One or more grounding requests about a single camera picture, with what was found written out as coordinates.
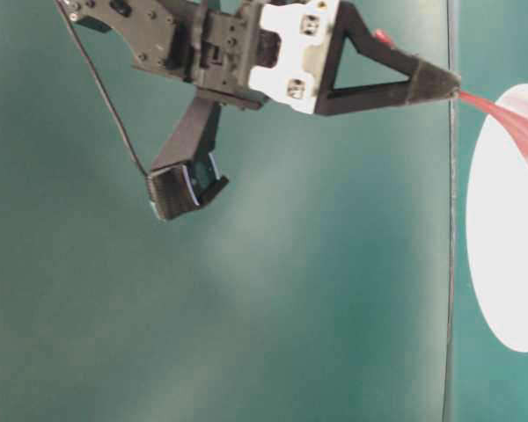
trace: red object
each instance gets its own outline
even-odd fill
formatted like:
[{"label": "red object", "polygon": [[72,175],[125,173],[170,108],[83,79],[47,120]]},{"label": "red object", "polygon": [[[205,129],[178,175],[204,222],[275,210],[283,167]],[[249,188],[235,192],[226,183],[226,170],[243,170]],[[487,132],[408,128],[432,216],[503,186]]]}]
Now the red object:
[{"label": "red object", "polygon": [[469,92],[460,91],[459,99],[493,116],[509,132],[518,149],[528,163],[528,119],[487,99]]},{"label": "red object", "polygon": [[387,44],[389,47],[397,48],[397,45],[393,42],[391,37],[387,35],[387,33],[383,29],[376,29],[376,31],[373,33],[373,36],[384,44]]}]

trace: white mounting plate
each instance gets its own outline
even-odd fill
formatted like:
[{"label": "white mounting plate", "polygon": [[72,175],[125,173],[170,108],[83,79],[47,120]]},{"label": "white mounting plate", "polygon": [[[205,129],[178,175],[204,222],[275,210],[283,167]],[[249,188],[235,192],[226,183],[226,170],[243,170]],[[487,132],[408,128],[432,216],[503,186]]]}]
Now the white mounting plate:
[{"label": "white mounting plate", "polygon": [[[307,4],[285,6],[265,4],[260,16],[260,28],[277,33],[282,44],[276,65],[273,68],[254,66],[248,86],[278,103],[287,104],[302,113],[313,114],[339,2],[311,0]],[[309,16],[317,18],[318,25],[313,35],[302,31],[302,22]],[[301,98],[288,95],[292,80],[304,83]]]}]

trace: black cable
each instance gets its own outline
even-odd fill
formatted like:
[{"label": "black cable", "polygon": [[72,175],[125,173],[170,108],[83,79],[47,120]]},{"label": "black cable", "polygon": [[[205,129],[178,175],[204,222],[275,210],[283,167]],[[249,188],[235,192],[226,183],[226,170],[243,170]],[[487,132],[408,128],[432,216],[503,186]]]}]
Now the black cable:
[{"label": "black cable", "polygon": [[133,160],[133,163],[135,163],[135,166],[137,169],[143,174],[143,176],[146,178],[148,173],[144,169],[143,165],[141,164],[141,161],[139,160],[139,157],[135,153],[135,149],[133,148],[133,145],[131,144],[131,141],[129,140],[129,135],[127,133],[127,130],[123,126],[123,122],[121,121],[120,115],[117,113],[117,110],[115,110],[114,103],[109,97],[109,94],[107,93],[106,86],[102,82],[101,78],[99,77],[99,73],[96,70],[96,66],[94,66],[94,63],[92,62],[92,59],[86,53],[86,50],[84,49],[84,46],[82,45],[82,41],[80,40],[80,37],[78,36],[77,32],[75,31],[74,27],[72,26],[72,23],[70,22],[69,17],[67,16],[66,11],[64,11],[63,7],[59,4],[58,0],[54,0],[55,5],[59,13],[61,14],[62,20],[64,21],[64,24],[67,27],[67,30],[69,31],[69,35],[72,38],[72,40],[77,45],[78,51],[80,54],[84,57],[86,60],[86,64],[88,65],[88,68],[90,69],[92,73],[92,77],[94,79],[94,82],[98,86],[99,93],[101,94],[102,98],[104,99],[104,102],[106,103],[107,109],[112,114],[112,117],[114,118],[115,125],[120,131],[121,138],[123,139],[123,143],[125,143],[125,146],[127,147],[128,153],[131,156],[131,160]]}]

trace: white plate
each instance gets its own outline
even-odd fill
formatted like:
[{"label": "white plate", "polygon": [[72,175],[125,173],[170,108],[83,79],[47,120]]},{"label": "white plate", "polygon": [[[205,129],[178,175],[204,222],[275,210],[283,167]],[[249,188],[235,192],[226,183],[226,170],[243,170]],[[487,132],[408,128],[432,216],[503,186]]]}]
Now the white plate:
[{"label": "white plate", "polygon": [[[528,117],[510,104],[513,97],[528,101],[528,84],[497,101]],[[489,327],[507,347],[528,352],[528,165],[492,118],[473,155],[466,236],[473,288]]]}]

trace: teal background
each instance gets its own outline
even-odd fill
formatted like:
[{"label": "teal background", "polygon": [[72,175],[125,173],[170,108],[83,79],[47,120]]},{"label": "teal background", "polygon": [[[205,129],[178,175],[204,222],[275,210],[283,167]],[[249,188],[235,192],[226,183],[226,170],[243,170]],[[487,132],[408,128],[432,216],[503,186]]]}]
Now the teal background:
[{"label": "teal background", "polygon": [[[461,2],[458,68],[467,91],[496,100],[528,83],[528,0]],[[448,419],[528,422],[528,354],[503,346],[477,304],[466,255],[466,190],[485,116],[458,107],[458,228]]]},{"label": "teal background", "polygon": [[[445,1],[356,4],[447,64]],[[193,90],[81,34],[150,161]],[[0,1],[0,421],[441,420],[448,106],[228,108],[217,145],[231,185],[157,222],[51,2]]]}]

